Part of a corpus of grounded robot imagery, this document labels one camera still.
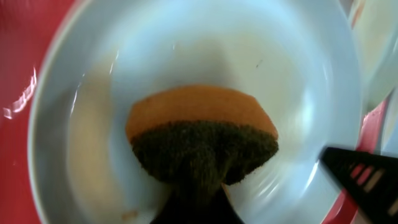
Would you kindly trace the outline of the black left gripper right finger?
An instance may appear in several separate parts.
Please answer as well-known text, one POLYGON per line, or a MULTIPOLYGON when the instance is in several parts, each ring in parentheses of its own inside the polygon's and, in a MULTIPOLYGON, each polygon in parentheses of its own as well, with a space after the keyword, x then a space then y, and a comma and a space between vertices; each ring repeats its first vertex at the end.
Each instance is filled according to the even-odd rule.
POLYGON ((320 160, 373 223, 397 224, 397 158, 336 147, 320 160))

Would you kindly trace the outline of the light blue plate back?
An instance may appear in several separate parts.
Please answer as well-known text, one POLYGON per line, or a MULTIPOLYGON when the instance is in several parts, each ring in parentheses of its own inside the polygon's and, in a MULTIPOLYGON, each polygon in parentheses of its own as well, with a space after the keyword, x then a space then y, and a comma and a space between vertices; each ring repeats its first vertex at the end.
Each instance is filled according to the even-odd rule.
POLYGON ((397 86, 397 0, 354 0, 349 22, 362 60, 364 106, 371 111, 397 86))

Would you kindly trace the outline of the orange green sponge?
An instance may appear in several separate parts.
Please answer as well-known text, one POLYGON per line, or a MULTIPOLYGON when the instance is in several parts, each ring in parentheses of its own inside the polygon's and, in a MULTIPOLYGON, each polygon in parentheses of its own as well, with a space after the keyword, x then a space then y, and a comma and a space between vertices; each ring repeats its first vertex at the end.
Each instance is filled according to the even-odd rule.
POLYGON ((253 96, 209 85, 138 101, 125 131, 142 167, 195 203, 242 181, 279 149, 277 130, 253 96))

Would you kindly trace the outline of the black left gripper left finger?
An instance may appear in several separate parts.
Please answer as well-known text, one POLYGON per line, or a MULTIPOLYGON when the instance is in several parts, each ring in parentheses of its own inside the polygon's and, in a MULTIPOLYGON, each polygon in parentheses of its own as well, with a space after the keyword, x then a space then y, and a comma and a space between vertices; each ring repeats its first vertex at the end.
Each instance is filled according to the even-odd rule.
POLYGON ((194 207, 181 201, 172 192, 161 212, 150 224, 244 224, 229 202, 223 187, 211 198, 208 205, 194 207))

